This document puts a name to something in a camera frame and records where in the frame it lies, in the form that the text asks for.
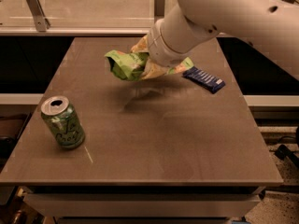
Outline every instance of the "floor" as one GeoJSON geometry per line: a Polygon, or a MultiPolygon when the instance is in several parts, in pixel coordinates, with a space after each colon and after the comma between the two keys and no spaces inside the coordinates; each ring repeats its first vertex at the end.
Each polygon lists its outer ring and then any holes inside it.
{"type": "MultiPolygon", "coordinates": [[[[299,146],[294,142],[296,127],[260,127],[263,138],[269,148],[269,154],[273,158],[281,176],[284,179],[286,191],[266,188],[262,201],[255,206],[245,218],[251,224],[297,224],[299,219],[299,169],[289,160],[280,160],[274,152],[281,144],[285,144],[297,157],[299,146]]],[[[13,200],[8,206],[0,206],[0,224],[9,223],[18,210],[26,213],[26,224],[42,223],[34,222],[38,213],[26,205],[22,198],[25,193],[18,189],[13,200]]],[[[53,217],[44,219],[44,224],[54,224],[53,217]]]]}

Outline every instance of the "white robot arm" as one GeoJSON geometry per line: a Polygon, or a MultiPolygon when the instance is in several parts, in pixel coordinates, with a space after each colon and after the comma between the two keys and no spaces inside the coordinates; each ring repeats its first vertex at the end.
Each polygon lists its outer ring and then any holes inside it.
{"type": "Polygon", "coordinates": [[[299,6],[280,0],[178,0],[151,28],[149,56],[175,66],[220,32],[247,42],[299,80],[299,6]]]}

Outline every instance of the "crumpled snack bag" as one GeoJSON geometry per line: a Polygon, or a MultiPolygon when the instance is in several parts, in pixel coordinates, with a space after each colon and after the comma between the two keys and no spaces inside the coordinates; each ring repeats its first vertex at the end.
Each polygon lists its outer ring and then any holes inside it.
{"type": "Polygon", "coordinates": [[[189,70],[193,67],[192,60],[186,58],[181,64],[169,68],[155,63],[149,55],[148,39],[145,35],[131,48],[131,53],[112,50],[105,57],[108,58],[111,72],[122,80],[138,81],[172,75],[189,70]]]}

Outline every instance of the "black screw hole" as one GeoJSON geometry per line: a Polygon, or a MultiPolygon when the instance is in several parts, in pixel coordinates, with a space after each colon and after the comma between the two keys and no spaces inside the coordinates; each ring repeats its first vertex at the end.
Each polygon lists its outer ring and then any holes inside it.
{"type": "Polygon", "coordinates": [[[51,102],[50,105],[51,105],[51,106],[59,106],[59,105],[61,105],[62,103],[63,103],[62,101],[58,100],[58,101],[53,101],[53,102],[51,102]]]}
{"type": "Polygon", "coordinates": [[[278,6],[272,6],[272,7],[269,8],[269,11],[271,13],[276,12],[277,10],[278,10],[278,6]]]}

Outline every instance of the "can lid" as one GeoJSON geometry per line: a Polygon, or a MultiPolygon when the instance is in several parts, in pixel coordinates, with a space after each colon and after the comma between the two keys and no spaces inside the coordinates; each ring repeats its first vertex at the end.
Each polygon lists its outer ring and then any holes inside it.
{"type": "Polygon", "coordinates": [[[41,105],[41,112],[48,116],[58,115],[64,112],[69,105],[65,96],[53,96],[41,105]]]}

